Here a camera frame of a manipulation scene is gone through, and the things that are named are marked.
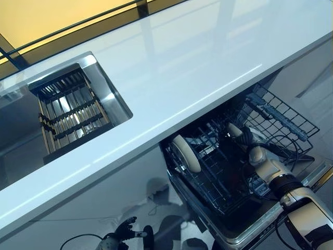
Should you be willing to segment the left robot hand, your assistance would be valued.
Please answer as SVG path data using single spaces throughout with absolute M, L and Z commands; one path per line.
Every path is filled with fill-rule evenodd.
M 123 221 L 115 230 L 116 238 L 119 241 L 130 240 L 133 238 L 145 238 L 148 236 L 148 233 L 145 231 L 133 231 L 133 224 L 136 222 L 137 217 L 129 217 Z

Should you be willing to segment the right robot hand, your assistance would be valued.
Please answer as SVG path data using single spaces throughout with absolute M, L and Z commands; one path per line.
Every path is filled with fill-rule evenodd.
M 242 134 L 235 138 L 235 141 L 245 146 L 247 149 L 251 149 L 258 145 L 263 145 L 266 141 L 266 136 L 253 127 L 242 127 Z

